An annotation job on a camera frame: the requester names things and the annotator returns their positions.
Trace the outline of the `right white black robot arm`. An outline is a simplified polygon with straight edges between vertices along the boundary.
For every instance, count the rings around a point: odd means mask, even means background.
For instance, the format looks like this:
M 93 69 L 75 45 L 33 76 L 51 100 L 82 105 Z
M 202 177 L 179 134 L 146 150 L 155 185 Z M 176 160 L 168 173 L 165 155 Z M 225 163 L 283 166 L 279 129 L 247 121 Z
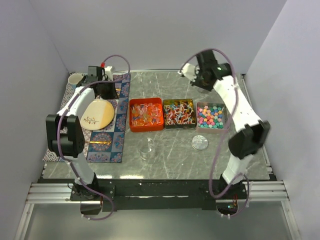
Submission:
M 228 200 L 236 194 L 241 182 L 247 180 L 248 166 L 265 144 L 271 125 L 252 109 L 239 87 L 235 68 L 225 53 L 217 48 L 207 48 L 194 54 L 194 57 L 197 65 L 184 63 L 181 74 L 189 79 L 192 86 L 216 92 L 229 112 L 208 180 L 210 194 L 216 199 L 222 197 Z M 230 124 L 235 129 L 235 134 L 228 140 L 230 157 L 219 185 L 214 186 L 213 172 Z

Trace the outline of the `orange candy box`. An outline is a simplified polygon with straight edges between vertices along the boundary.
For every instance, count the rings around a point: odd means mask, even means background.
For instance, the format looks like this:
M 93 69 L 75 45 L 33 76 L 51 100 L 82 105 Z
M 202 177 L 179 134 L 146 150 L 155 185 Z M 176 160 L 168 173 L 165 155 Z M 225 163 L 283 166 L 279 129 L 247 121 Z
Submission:
M 131 132 L 154 132 L 164 129 L 163 101 L 159 97 L 136 98 L 129 101 Z

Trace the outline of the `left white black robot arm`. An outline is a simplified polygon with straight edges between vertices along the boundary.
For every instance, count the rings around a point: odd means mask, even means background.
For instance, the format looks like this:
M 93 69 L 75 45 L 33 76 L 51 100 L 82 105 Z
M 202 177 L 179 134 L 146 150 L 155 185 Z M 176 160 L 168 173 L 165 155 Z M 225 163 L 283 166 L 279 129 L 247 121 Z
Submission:
M 89 66 L 87 75 L 76 84 L 73 96 L 56 114 L 45 119 L 48 149 L 54 152 L 71 169 L 74 175 L 74 192 L 88 201 L 100 194 L 96 174 L 87 163 L 85 137 L 80 118 L 97 96 L 116 97 L 113 73 L 107 74 L 104 64 Z

